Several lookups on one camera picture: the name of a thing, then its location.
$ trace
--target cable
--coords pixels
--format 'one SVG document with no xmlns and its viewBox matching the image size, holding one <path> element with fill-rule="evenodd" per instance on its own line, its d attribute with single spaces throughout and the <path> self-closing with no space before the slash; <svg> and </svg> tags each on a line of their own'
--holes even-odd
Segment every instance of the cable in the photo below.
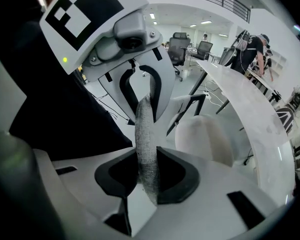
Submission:
<svg viewBox="0 0 300 240">
<path fill-rule="evenodd" d="M 109 112 L 109 111 L 108 111 L 108 113 L 109 113 L 111 116 L 113 116 L 113 118 L 114 118 L 115 120 L 117 120 L 118 116 L 117 116 L 116 114 L 111 113 L 111 112 Z"/>
<path fill-rule="evenodd" d="M 109 107 L 107 104 L 103 103 L 101 100 L 97 100 L 98 102 L 101 102 L 103 105 L 107 106 L 109 109 L 113 110 L 114 112 L 117 113 L 118 116 L 122 117 L 123 119 L 129 121 L 129 119 L 126 119 L 125 117 L 123 117 L 122 115 L 120 115 L 117 111 L 115 111 L 113 108 Z"/>
<path fill-rule="evenodd" d="M 213 103 L 213 102 L 211 101 L 211 99 L 209 99 L 209 101 L 210 101 L 212 104 L 217 105 L 217 106 L 219 106 L 219 107 L 221 108 L 221 106 L 220 106 L 219 104 Z"/>
<path fill-rule="evenodd" d="M 94 99 L 95 99 L 97 102 L 101 102 L 103 105 L 107 106 L 109 109 L 111 109 L 111 110 L 113 110 L 115 113 L 117 113 L 120 117 L 122 117 L 123 119 L 129 121 L 129 119 L 126 119 L 125 117 L 123 117 L 122 115 L 120 115 L 117 111 L 115 111 L 113 108 L 109 107 L 107 104 L 105 104 L 105 103 L 103 103 L 103 102 L 101 101 L 101 99 L 103 99 L 104 97 L 106 97 L 106 96 L 108 95 L 108 93 L 105 94 L 105 95 L 103 95 L 103 96 L 101 96 L 101 97 L 99 97 L 99 98 L 97 98 L 93 93 L 91 93 L 90 91 L 88 91 L 88 92 L 94 97 Z"/>
<path fill-rule="evenodd" d="M 246 158 L 246 160 L 244 160 L 244 162 L 243 162 L 243 165 L 247 165 L 247 162 L 249 161 L 249 159 L 251 158 L 251 157 L 253 157 L 254 155 L 252 154 L 251 156 L 249 156 L 250 155 L 250 152 L 251 152 L 251 150 L 252 150 L 252 148 L 250 148 L 250 150 L 249 150 L 249 153 L 248 153 L 248 156 L 247 156 L 247 158 Z"/>
<path fill-rule="evenodd" d="M 210 93 L 211 93 L 213 96 L 215 96 L 219 101 L 221 101 L 222 104 L 224 104 L 224 102 L 223 102 L 221 99 L 219 99 L 219 97 L 218 97 L 217 95 L 215 95 L 215 94 L 212 93 L 211 91 L 210 91 Z"/>
<path fill-rule="evenodd" d="M 205 89 L 206 89 L 206 91 L 208 92 L 208 93 L 211 93 L 213 96 L 215 96 L 219 101 L 221 101 L 221 103 L 222 104 L 224 104 L 224 102 L 217 96 L 217 95 L 215 95 L 213 92 L 215 92 L 216 90 L 218 90 L 219 89 L 219 87 L 217 88 L 217 89 L 215 89 L 215 90 L 212 90 L 213 92 L 211 92 L 211 91 L 209 91 L 208 90 L 208 88 L 207 88 L 207 82 L 205 82 L 204 83 L 204 87 L 205 87 Z"/>
<path fill-rule="evenodd" d="M 97 99 L 97 100 L 101 100 L 101 99 L 103 99 L 104 97 L 106 97 L 106 96 L 108 96 L 109 94 L 107 93 L 107 94 L 105 94 L 105 95 L 103 95 L 103 96 L 101 96 L 101 97 L 98 97 L 98 98 L 96 98 L 96 97 L 94 97 L 95 99 Z"/>
<path fill-rule="evenodd" d="M 208 82 L 211 82 L 211 83 L 213 83 L 213 84 L 215 84 L 216 85 L 216 83 L 213 81 L 213 80 L 209 80 L 209 81 L 206 81 L 205 83 L 204 83 L 204 87 L 205 87 L 205 89 L 208 91 L 208 92 L 215 92 L 216 90 L 218 90 L 218 89 L 220 89 L 220 87 L 218 87 L 217 89 L 214 89 L 214 90 L 208 90 L 208 87 L 207 87 L 207 83 Z"/>
<path fill-rule="evenodd" d="M 241 65 L 241 68 L 243 69 L 244 71 L 244 74 L 247 73 L 247 70 L 244 69 L 244 67 L 242 66 L 242 58 L 241 58 L 241 55 L 242 55 L 242 50 L 240 50 L 240 65 Z"/>
</svg>

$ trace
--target black office chair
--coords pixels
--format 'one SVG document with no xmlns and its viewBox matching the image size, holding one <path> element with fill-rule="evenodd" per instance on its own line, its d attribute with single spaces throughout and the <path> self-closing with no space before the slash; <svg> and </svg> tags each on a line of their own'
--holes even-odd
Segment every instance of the black office chair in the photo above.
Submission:
<svg viewBox="0 0 300 240">
<path fill-rule="evenodd" d="M 192 54 L 192 57 L 205 61 L 209 59 L 209 53 L 214 44 L 212 42 L 201 41 L 196 49 L 197 54 Z"/>
<path fill-rule="evenodd" d="M 183 79 L 180 76 L 180 71 L 176 68 L 176 66 L 183 66 L 185 64 L 186 50 L 190 44 L 190 41 L 191 39 L 187 38 L 187 33 L 180 32 L 174 33 L 169 40 L 168 54 L 180 82 L 182 82 Z"/>
</svg>

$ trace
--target white curved table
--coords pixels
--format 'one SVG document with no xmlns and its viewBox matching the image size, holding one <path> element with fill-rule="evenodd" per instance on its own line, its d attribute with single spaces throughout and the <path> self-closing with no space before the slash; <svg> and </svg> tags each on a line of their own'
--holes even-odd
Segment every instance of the white curved table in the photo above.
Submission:
<svg viewBox="0 0 300 240">
<path fill-rule="evenodd" d="M 266 79 L 258 76 L 255 72 L 253 72 L 253 70 L 251 69 L 247 69 L 247 71 L 256 79 L 259 81 L 259 83 L 261 83 L 264 88 L 265 91 L 263 92 L 264 95 L 266 95 L 267 91 L 269 90 L 271 93 L 275 93 L 275 90 L 272 88 L 272 86 L 266 81 Z"/>
<path fill-rule="evenodd" d="M 274 108 L 239 72 L 207 61 L 197 63 L 224 92 L 245 128 L 256 162 L 258 186 L 278 206 L 286 204 L 295 185 L 295 166 L 292 147 Z"/>
</svg>

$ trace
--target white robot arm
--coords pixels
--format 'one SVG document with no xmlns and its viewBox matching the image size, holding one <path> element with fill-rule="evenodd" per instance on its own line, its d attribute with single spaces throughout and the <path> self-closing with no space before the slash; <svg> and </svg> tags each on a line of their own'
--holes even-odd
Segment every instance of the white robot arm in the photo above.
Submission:
<svg viewBox="0 0 300 240">
<path fill-rule="evenodd" d="M 156 122 L 165 111 L 175 82 L 162 36 L 146 26 L 146 0 L 54 0 L 40 26 L 54 55 L 70 74 L 82 64 L 90 82 L 99 80 L 135 121 L 137 97 L 129 83 L 135 62 L 155 80 L 151 97 Z"/>
</svg>

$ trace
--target floor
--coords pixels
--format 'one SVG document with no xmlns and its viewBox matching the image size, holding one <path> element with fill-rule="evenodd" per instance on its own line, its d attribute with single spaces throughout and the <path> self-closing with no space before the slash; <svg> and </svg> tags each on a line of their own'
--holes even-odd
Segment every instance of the floor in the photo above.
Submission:
<svg viewBox="0 0 300 240">
<path fill-rule="evenodd" d="M 172 98 L 189 94 L 190 90 L 193 88 L 196 81 L 202 74 L 200 67 L 196 66 L 196 63 L 194 61 L 191 62 L 191 65 L 192 66 L 189 66 L 189 61 L 186 61 L 184 66 L 178 67 L 180 71 L 182 70 L 180 76 L 183 78 L 183 81 L 179 81 L 179 79 L 176 77 L 174 89 L 171 95 Z M 142 99 L 150 90 L 150 75 L 146 73 L 143 77 L 142 73 L 142 71 L 136 68 L 135 74 L 130 78 L 130 84 L 139 100 Z M 206 91 L 206 87 L 209 90 L 216 89 L 212 93 L 216 95 L 222 102 L 225 102 L 227 98 L 222 94 L 221 90 L 218 89 L 218 86 L 210 80 L 211 79 L 209 78 L 209 76 L 207 76 L 204 82 L 198 88 L 196 94 L 200 94 L 202 93 L 202 91 Z M 89 82 L 86 85 L 86 88 L 97 98 L 107 94 L 98 81 Z M 243 166 L 244 160 L 247 158 L 249 152 L 251 151 L 251 146 L 246 132 L 244 130 L 239 131 L 239 129 L 241 129 L 243 125 L 230 103 L 219 114 L 216 114 L 216 111 L 218 110 L 220 105 L 222 105 L 222 102 L 214 95 L 211 94 L 211 100 L 205 99 L 200 114 L 210 115 L 218 119 L 221 127 L 223 128 L 225 134 L 228 136 L 231 143 L 232 152 L 235 160 L 233 168 L 241 174 L 245 175 L 253 183 L 257 184 L 257 176 L 254 169 L 256 165 L 253 157 L 249 160 L 246 166 Z M 117 123 L 119 128 L 133 142 L 133 145 L 135 145 L 135 127 L 127 125 L 126 119 L 128 117 L 125 115 L 125 113 L 119 108 L 119 106 L 111 99 L 109 95 L 102 97 L 100 101 L 110 107 L 106 107 L 102 104 L 109 112 L 113 113 L 113 118 L 115 119 L 115 122 Z M 194 115 L 195 109 L 196 105 L 193 104 L 181 120 L 186 120 L 187 118 L 192 117 Z M 176 148 L 175 130 L 173 130 L 167 136 L 166 145 L 167 148 L 170 149 Z M 144 212 L 143 214 L 147 213 L 150 216 L 155 212 L 156 208 L 151 204 L 150 201 L 148 201 L 146 205 L 142 202 L 138 203 L 138 200 L 140 200 L 140 198 L 139 196 L 134 195 L 134 192 L 132 192 L 129 198 L 130 202 L 133 202 L 134 206 L 134 209 L 129 210 L 129 219 L 132 227 L 133 236 L 139 231 L 140 228 L 143 227 L 143 225 L 149 219 L 148 215 L 142 218 L 142 215 L 138 214 L 139 209 L 136 209 L 136 207 L 142 207 L 143 211 L 145 211 L 145 208 L 147 207 L 147 212 Z"/>
</svg>

